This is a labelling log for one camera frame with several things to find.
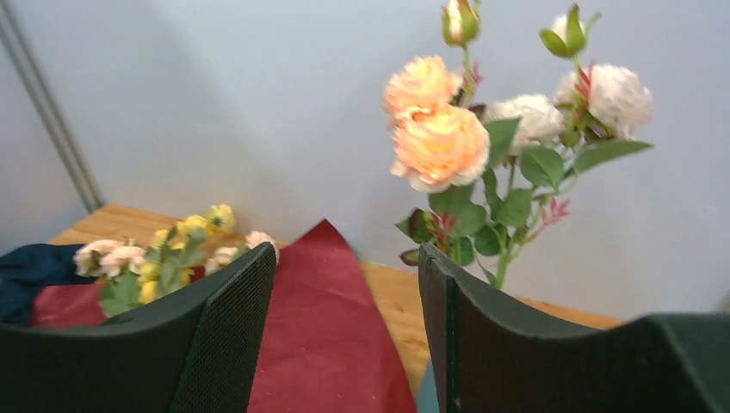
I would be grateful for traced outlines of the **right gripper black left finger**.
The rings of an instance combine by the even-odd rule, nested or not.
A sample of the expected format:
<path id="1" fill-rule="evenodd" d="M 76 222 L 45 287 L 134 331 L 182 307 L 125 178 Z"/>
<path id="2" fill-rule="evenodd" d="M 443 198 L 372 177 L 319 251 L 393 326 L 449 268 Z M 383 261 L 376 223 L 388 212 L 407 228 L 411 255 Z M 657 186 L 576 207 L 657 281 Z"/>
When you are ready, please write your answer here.
<path id="1" fill-rule="evenodd" d="M 246 411 L 275 268 L 262 243 L 97 326 L 2 327 L 2 411 Z"/>

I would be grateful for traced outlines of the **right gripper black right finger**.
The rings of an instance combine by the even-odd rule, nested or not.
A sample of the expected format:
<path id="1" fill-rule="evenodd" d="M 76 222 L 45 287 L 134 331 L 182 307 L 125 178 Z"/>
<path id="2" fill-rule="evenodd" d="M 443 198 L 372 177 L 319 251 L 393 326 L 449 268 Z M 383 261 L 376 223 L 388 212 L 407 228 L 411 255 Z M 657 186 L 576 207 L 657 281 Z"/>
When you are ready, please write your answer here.
<path id="1" fill-rule="evenodd" d="M 653 314 L 597 330 L 419 251 L 439 412 L 726 412 L 729 316 Z"/>

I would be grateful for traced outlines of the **pink yellow flower bunch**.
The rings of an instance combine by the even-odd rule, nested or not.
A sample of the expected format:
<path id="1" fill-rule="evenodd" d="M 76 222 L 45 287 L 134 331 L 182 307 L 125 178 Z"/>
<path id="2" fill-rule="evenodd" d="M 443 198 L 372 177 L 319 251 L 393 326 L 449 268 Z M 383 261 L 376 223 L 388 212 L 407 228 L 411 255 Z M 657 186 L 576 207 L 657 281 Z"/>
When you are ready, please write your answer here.
<path id="1" fill-rule="evenodd" d="M 202 245 L 233 233 L 236 219 L 227 204 L 212 205 L 205 216 L 190 215 L 154 232 L 143 247 L 133 238 L 85 244 L 73 256 L 76 274 L 100 284 L 98 305 L 106 317 L 150 304 L 193 281 L 194 267 L 208 276 L 263 243 L 275 240 L 251 231 L 235 246 L 208 253 Z"/>

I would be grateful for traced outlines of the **maroon wrapping paper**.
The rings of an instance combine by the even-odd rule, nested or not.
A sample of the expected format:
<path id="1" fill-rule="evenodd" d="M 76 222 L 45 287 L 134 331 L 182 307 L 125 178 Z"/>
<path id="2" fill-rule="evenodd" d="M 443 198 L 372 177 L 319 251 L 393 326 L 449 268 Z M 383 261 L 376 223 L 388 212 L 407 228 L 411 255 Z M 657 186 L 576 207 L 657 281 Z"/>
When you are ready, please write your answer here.
<path id="1" fill-rule="evenodd" d="M 244 412 L 413 412 L 408 378 L 355 254 L 327 221 L 276 253 L 273 290 Z M 77 326 L 108 319 L 102 286 L 46 287 Z"/>

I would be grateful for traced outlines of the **peach flower stem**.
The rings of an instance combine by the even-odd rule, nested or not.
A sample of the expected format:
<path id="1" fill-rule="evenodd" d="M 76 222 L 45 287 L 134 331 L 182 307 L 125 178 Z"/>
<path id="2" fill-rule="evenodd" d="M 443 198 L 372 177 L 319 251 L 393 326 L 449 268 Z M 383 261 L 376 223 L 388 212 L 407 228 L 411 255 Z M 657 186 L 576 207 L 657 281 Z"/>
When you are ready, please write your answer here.
<path id="1" fill-rule="evenodd" d="M 472 196 L 491 154 L 490 134 L 468 106 L 480 82 L 469 52 L 481 31 L 479 8 L 478 1 L 442 8 L 442 39 L 461 50 L 461 69 L 449 69 L 438 55 L 417 56 L 388 79 L 383 94 L 394 149 L 390 172 L 426 194 L 429 204 L 396 227 L 461 266 L 474 262 L 472 238 L 486 223 L 486 209 Z"/>

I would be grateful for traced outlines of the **pink flower stem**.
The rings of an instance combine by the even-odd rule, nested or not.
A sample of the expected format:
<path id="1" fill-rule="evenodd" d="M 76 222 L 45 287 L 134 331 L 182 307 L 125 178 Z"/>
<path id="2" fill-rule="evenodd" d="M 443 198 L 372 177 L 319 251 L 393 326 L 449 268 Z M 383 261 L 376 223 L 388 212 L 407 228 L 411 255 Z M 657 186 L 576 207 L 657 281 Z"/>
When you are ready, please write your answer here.
<path id="1" fill-rule="evenodd" d="M 473 251 L 496 257 L 492 269 L 481 271 L 497 289 L 523 249 L 569 215 L 566 193 L 580 176 L 652 148 L 634 136 L 654 110 L 639 75 L 624 66 L 580 61 L 600 17 L 596 12 L 583 20 L 573 4 L 541 30 L 545 48 L 572 66 L 554 96 L 522 94 L 471 107 L 492 138 L 482 176 L 488 217 L 473 236 Z"/>

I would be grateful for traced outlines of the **teal conical vase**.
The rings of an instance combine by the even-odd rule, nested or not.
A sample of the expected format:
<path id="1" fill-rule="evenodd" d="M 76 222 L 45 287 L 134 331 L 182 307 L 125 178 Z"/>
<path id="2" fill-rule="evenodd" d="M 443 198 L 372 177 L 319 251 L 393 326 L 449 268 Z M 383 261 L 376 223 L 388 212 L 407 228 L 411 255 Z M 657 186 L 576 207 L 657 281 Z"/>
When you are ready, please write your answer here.
<path id="1" fill-rule="evenodd" d="M 418 413 L 439 413 L 434 369 L 431 361 L 426 363 L 424 376 L 415 401 Z"/>

